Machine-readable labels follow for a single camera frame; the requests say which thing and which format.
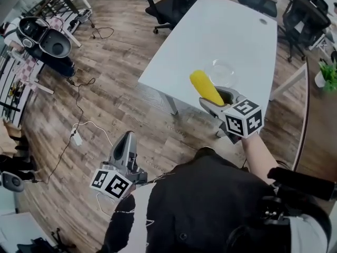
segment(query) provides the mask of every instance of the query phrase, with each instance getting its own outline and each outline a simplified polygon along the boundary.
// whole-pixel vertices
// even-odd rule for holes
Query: green plant
[[[320,62],[320,69],[325,79],[324,90],[327,92],[333,92],[337,90],[337,69],[336,69],[336,61],[333,65],[328,65],[324,62]]]

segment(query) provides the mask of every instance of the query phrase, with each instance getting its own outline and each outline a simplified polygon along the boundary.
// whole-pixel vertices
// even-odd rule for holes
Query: electric cable
[[[95,24],[91,21],[91,19],[88,18],[88,20],[91,22],[91,27],[92,27],[93,29],[96,29],[96,31],[98,32],[98,34],[100,35],[100,38],[101,38],[102,40],[111,37],[111,36],[113,35],[113,33],[115,32],[115,29],[113,29],[113,28],[111,28],[111,27],[101,27],[101,28],[96,28],[96,27],[95,27]],[[110,34],[109,36],[102,37],[101,34],[100,34],[100,29],[111,29],[112,32],[111,32],[111,34]]]
[[[243,162],[243,165],[242,165],[241,169],[244,168],[244,165],[246,164],[246,162],[247,162],[247,158],[246,158],[245,161]]]
[[[57,18],[57,19],[59,19],[59,20],[62,22],[62,27],[61,27],[61,30],[62,30],[63,27],[64,27],[64,22],[63,22],[63,20],[62,20],[61,18],[59,18],[59,17],[56,17],[56,16],[54,16],[54,18]]]
[[[107,139],[109,140],[109,143],[110,143],[111,146],[113,147],[113,144],[112,144],[111,140],[109,139],[108,135],[106,134],[106,131],[105,131],[104,129],[100,128],[99,126],[97,126],[93,121],[87,121],[87,122],[85,122],[85,123],[83,123],[83,124],[78,124],[78,123],[73,124],[73,129],[74,129],[74,126],[75,126],[75,125],[85,125],[85,124],[88,124],[88,123],[93,123],[95,127],[97,127],[97,128],[100,129],[100,130],[103,130],[104,133],[105,133],[105,135],[106,135],[106,137],[107,137]]]
[[[96,79],[95,79],[95,78],[92,78],[92,79],[91,79],[90,81],[88,81],[87,83],[80,84],[80,85],[75,85],[75,84],[74,84],[74,86],[78,88],[77,98],[76,98],[76,106],[81,110],[81,115],[80,115],[80,118],[79,118],[79,120],[78,120],[78,122],[77,122],[77,127],[76,127],[76,129],[75,129],[75,132],[76,132],[77,129],[78,129],[78,124],[81,122],[81,119],[82,119],[82,116],[83,116],[83,113],[84,113],[83,109],[82,109],[80,106],[78,106],[78,99],[80,98],[80,95],[81,95],[81,94],[80,94],[80,88],[81,88],[81,86],[88,86],[88,85],[94,84],[95,81],[96,81]],[[40,183],[40,182],[42,182],[42,183],[45,183],[45,184],[49,184],[49,180],[50,180],[51,176],[52,176],[52,175],[54,174],[54,172],[56,171],[58,165],[60,164],[60,162],[61,162],[61,160],[62,160],[62,156],[63,156],[63,154],[65,153],[65,150],[66,150],[66,149],[68,148],[68,146],[70,145],[72,136],[74,136],[73,133],[70,135],[68,144],[67,144],[66,147],[63,149],[63,152],[62,152],[62,154],[61,154],[61,156],[60,156],[60,158],[59,158],[59,160],[58,160],[58,163],[56,164],[56,166],[55,166],[55,168],[53,169],[52,173],[48,176],[47,181],[44,181],[44,180],[33,180],[33,181],[31,181],[32,183]]]

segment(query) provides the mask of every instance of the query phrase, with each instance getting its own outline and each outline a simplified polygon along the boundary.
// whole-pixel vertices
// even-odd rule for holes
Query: shoe
[[[33,165],[33,168],[32,168],[33,171],[37,171],[37,164],[36,164],[35,159],[32,155],[30,156],[30,159],[31,159],[31,164]]]

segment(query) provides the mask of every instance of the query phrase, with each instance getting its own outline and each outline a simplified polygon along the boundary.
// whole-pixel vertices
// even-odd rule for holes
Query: clear glass bowl
[[[234,69],[223,60],[216,59],[207,64],[205,73],[215,86],[230,88],[237,82]]]

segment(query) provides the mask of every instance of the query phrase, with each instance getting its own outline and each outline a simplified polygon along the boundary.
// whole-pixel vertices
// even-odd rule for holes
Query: black strap
[[[10,30],[6,35],[4,35],[4,39],[7,38],[9,35],[13,34],[13,33],[16,33],[16,29],[13,29],[13,30]]]

